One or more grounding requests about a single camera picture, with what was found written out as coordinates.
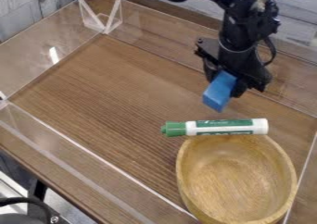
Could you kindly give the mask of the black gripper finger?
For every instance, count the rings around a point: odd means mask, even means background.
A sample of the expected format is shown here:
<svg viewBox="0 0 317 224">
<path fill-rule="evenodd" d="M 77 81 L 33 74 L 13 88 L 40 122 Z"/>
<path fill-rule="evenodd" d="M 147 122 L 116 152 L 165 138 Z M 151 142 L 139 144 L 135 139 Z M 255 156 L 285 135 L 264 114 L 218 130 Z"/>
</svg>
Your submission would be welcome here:
<svg viewBox="0 0 317 224">
<path fill-rule="evenodd" d="M 247 78 L 238 78 L 230 96 L 239 98 L 242 94 L 251 88 L 251 83 Z"/>
<path fill-rule="evenodd" d="M 215 76 L 222 70 L 222 66 L 219 65 L 219 61 L 212 57 L 203 58 L 203 69 L 206 74 L 206 79 L 208 82 L 212 82 Z"/>
</svg>

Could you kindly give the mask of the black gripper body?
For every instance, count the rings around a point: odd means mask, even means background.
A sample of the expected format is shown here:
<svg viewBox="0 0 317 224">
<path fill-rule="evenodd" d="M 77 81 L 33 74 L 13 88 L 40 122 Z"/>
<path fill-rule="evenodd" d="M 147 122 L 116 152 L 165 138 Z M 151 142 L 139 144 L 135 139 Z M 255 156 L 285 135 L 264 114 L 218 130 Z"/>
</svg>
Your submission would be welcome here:
<svg viewBox="0 0 317 224">
<path fill-rule="evenodd" d="M 222 70 L 238 78 L 247 78 L 251 88 L 263 92 L 272 76 L 266 68 L 271 60 L 263 62 L 258 56 L 258 42 L 244 37 L 232 40 L 220 37 L 218 40 L 199 37 L 195 42 L 195 54 L 202 58 L 212 57 L 219 61 Z"/>
</svg>

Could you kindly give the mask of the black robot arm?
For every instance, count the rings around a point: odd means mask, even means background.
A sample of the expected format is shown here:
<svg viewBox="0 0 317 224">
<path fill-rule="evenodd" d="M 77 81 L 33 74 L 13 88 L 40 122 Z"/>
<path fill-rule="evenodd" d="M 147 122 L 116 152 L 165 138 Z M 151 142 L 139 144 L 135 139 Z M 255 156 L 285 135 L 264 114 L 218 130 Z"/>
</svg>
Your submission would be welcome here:
<svg viewBox="0 0 317 224">
<path fill-rule="evenodd" d="M 264 91 L 271 81 L 266 68 L 275 59 L 275 46 L 270 35 L 279 26 L 275 0 L 210 0 L 224 11 L 218 34 L 216 55 L 211 50 L 211 39 L 198 38 L 195 54 L 203 60 L 208 82 L 223 70 L 236 77 L 228 93 L 239 98 L 247 89 Z"/>
</svg>

